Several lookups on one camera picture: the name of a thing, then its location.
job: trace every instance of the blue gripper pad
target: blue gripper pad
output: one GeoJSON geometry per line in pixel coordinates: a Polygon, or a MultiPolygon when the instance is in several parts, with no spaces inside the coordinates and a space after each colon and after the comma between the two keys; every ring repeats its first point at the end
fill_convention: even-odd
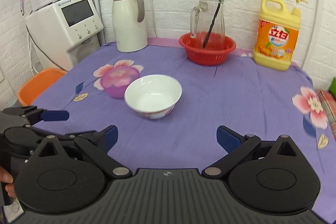
{"type": "Polygon", "coordinates": [[[41,120],[45,122],[50,121],[66,121],[70,117],[66,110],[45,110],[41,115],[41,120]]]}
{"type": "Polygon", "coordinates": [[[118,128],[114,126],[105,133],[107,151],[109,151],[118,141],[118,128]]]}
{"type": "Polygon", "coordinates": [[[230,133],[229,129],[226,129],[222,126],[218,127],[217,129],[217,142],[228,153],[242,145],[242,142],[238,137],[230,133]]]}

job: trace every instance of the metal screw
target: metal screw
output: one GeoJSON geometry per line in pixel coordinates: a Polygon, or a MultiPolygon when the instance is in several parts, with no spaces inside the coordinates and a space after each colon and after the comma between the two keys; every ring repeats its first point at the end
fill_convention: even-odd
{"type": "Polygon", "coordinates": [[[117,167],[114,168],[112,172],[117,176],[124,176],[129,173],[129,170],[126,167],[117,167]]]}
{"type": "Polygon", "coordinates": [[[222,171],[217,167],[208,167],[204,170],[204,172],[209,176],[219,175],[222,171]]]}

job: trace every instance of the bowl pattern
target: bowl pattern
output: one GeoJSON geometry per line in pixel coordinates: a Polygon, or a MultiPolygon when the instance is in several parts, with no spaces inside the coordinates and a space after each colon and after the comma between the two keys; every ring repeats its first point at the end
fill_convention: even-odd
{"type": "Polygon", "coordinates": [[[173,106],[171,106],[169,108],[166,108],[165,110],[158,111],[158,112],[138,112],[137,111],[137,113],[141,117],[155,120],[155,119],[160,119],[160,118],[162,118],[164,116],[167,116],[173,110],[174,106],[175,105],[173,105],[173,106]]]}

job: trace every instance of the pitcher handle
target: pitcher handle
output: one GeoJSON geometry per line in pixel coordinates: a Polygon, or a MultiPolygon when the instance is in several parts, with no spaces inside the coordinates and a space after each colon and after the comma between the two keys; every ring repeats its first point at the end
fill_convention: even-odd
{"type": "Polygon", "coordinates": [[[191,38],[196,38],[197,23],[198,23],[198,17],[199,17],[200,11],[201,11],[201,6],[197,5],[190,12],[190,37],[191,38]]]}
{"type": "Polygon", "coordinates": [[[143,0],[136,0],[138,3],[138,22],[142,22],[145,18],[145,4],[143,0]]]}

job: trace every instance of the bowl rim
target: bowl rim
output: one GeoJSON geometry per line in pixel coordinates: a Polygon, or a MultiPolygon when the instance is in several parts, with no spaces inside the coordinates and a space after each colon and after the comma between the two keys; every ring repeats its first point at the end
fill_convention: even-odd
{"type": "Polygon", "coordinates": [[[135,110],[135,111],[137,111],[137,112],[141,112],[141,113],[157,113],[157,112],[162,112],[162,111],[164,111],[164,110],[166,110],[166,109],[169,109],[170,107],[174,106],[174,105],[180,100],[181,96],[182,96],[182,85],[181,85],[181,83],[180,83],[177,79],[175,79],[174,77],[169,76],[169,75],[159,75],[159,74],[156,74],[156,75],[145,75],[145,76],[143,76],[143,77],[140,77],[140,78],[134,80],[132,83],[130,83],[130,85],[129,85],[129,86],[127,87],[127,89],[125,90],[124,100],[125,100],[125,103],[128,105],[129,108],[131,108],[131,109],[133,109],[133,110],[135,110]],[[180,87],[180,94],[179,94],[177,100],[175,100],[175,102],[174,102],[173,104],[171,104],[169,107],[166,107],[166,108],[163,108],[163,109],[161,109],[161,110],[157,110],[157,111],[143,111],[143,110],[140,110],[140,109],[137,109],[137,108],[132,107],[132,106],[129,104],[127,98],[126,98],[126,93],[127,93],[128,88],[129,88],[131,85],[133,85],[133,83],[136,82],[136,81],[140,81],[140,80],[143,79],[143,78],[153,77],[153,76],[164,76],[164,77],[168,77],[168,78],[171,78],[172,80],[174,80],[174,81],[179,85],[179,87],[180,87]]]}
{"type": "Polygon", "coordinates": [[[194,48],[194,47],[190,47],[188,46],[187,44],[184,43],[183,39],[185,37],[190,37],[190,33],[185,33],[184,35],[182,35],[178,42],[179,44],[185,48],[186,50],[189,50],[191,52],[195,52],[195,53],[201,53],[201,54],[207,54],[207,55],[218,55],[218,54],[228,54],[232,51],[234,51],[237,47],[237,44],[236,42],[231,38],[231,37],[228,37],[228,36],[225,36],[225,38],[228,38],[231,42],[232,42],[232,47],[228,48],[228,49],[225,49],[225,50],[219,50],[219,51],[215,51],[215,50],[204,50],[202,48],[194,48]]]}

